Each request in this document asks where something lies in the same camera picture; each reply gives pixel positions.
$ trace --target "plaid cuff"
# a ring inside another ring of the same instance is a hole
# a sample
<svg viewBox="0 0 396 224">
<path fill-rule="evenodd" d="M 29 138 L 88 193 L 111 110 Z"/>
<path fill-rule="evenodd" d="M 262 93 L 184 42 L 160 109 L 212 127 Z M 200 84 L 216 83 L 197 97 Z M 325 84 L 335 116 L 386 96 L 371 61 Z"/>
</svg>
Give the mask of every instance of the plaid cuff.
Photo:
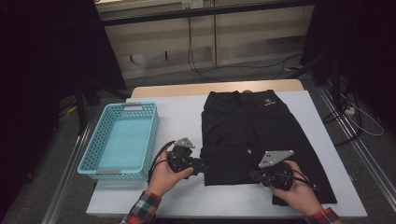
<svg viewBox="0 0 396 224">
<path fill-rule="evenodd" d="M 310 224 L 341 224 L 340 218 L 331 208 L 327 208 L 312 217 L 306 217 L 305 220 Z"/>
<path fill-rule="evenodd" d="M 145 190 L 121 223 L 150 223 L 161 202 L 161 197 Z"/>
</svg>

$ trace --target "black horizontal bar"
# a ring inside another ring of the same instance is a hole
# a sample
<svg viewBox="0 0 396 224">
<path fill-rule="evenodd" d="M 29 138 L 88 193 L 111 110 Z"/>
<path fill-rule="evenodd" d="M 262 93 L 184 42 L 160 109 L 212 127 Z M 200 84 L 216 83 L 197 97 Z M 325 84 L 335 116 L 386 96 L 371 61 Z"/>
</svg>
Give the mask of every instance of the black horizontal bar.
<svg viewBox="0 0 396 224">
<path fill-rule="evenodd" d="M 165 20 L 181 19 L 188 17 L 190 18 L 202 17 L 202 16 L 211 16 L 211 15 L 220 15 L 220 14 L 228 14 L 228 13 L 247 12 L 247 11 L 259 11 L 259 10 L 285 8 L 285 7 L 303 7 L 303 6 L 311 6 L 314 4 L 315 4 L 315 0 L 278 0 L 278 1 L 271 1 L 265 3 L 247 4 L 247 5 L 237 5 L 237 6 L 227 6 L 227 7 L 204 7 L 204 8 L 190 9 L 190 10 L 178 10 L 178 11 L 155 13 L 149 15 L 108 18 L 108 19 L 102 19 L 101 21 L 83 22 L 80 23 L 79 25 L 113 26 L 113 25 L 129 24 L 129 23 L 139 23 L 145 21 L 165 21 Z"/>
</svg>

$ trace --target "white cable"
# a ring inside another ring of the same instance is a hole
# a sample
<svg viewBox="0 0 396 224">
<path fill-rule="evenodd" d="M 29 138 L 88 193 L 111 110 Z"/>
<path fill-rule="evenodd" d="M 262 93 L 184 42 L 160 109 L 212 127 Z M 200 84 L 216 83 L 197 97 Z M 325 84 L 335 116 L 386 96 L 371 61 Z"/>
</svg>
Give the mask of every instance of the white cable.
<svg viewBox="0 0 396 224">
<path fill-rule="evenodd" d="M 375 119 L 373 119 L 372 117 L 370 117 L 370 115 L 368 115 L 367 113 L 365 113 L 363 110 L 361 110 L 360 108 L 358 108 L 356 105 L 352 104 L 352 102 L 350 102 L 350 101 L 344 96 L 343 93 L 341 93 L 341 96 L 342 96 L 344 99 L 346 99 L 351 105 L 353 105 L 357 110 L 359 110 L 361 113 L 363 113 L 363 114 L 364 114 L 365 116 L 367 116 L 369 119 L 371 119 L 371 120 L 381 129 L 381 133 L 370 133 L 370 132 L 364 130 L 364 129 L 363 129 L 361 126 L 359 126 L 355 121 L 353 121 L 353 119 L 350 117 L 350 115 L 348 115 L 350 121 L 351 121 L 356 127 L 358 127 L 359 129 L 361 129 L 361 130 L 364 131 L 365 133 L 368 133 L 368 134 L 373 135 L 373 136 L 380 136 L 380 135 L 384 134 L 384 129 L 382 128 L 382 126 L 381 126 L 378 122 L 376 122 Z"/>
</svg>

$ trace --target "black pants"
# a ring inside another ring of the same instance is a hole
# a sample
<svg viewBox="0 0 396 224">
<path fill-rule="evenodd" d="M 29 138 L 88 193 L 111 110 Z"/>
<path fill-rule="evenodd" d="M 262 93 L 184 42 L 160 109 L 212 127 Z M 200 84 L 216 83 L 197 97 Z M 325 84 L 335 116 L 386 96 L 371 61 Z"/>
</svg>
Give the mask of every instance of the black pants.
<svg viewBox="0 0 396 224">
<path fill-rule="evenodd" d="M 317 185 L 321 202 L 336 203 L 315 150 L 273 91 L 210 92 L 202 113 L 202 135 L 201 158 L 210 167 L 206 186 L 257 183 L 248 173 L 259 169 L 265 151 L 294 150 L 288 160 L 296 161 Z"/>
</svg>

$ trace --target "white tabletop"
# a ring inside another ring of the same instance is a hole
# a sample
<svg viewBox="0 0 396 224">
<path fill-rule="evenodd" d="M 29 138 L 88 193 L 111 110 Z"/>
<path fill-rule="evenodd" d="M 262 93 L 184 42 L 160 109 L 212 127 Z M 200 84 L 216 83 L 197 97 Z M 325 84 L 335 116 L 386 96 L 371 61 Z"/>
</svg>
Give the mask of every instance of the white tabletop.
<svg viewBox="0 0 396 224">
<path fill-rule="evenodd" d="M 367 213 L 347 171 L 327 134 L 307 91 L 277 92 L 300 122 L 308 140 L 332 185 L 337 204 L 330 206 L 340 217 L 366 217 Z M 201 113 L 207 95 L 150 97 L 127 102 L 156 102 L 160 123 L 153 154 L 171 140 L 188 136 L 196 145 L 192 156 L 199 157 L 202 147 Z M 101 217 L 123 216 L 129 212 L 146 181 L 100 180 L 92 195 L 87 213 Z M 261 184 L 238 186 L 204 186 L 204 176 L 181 180 L 163 196 L 158 217 L 301 217 L 289 207 L 272 205 L 271 191 Z"/>
</svg>

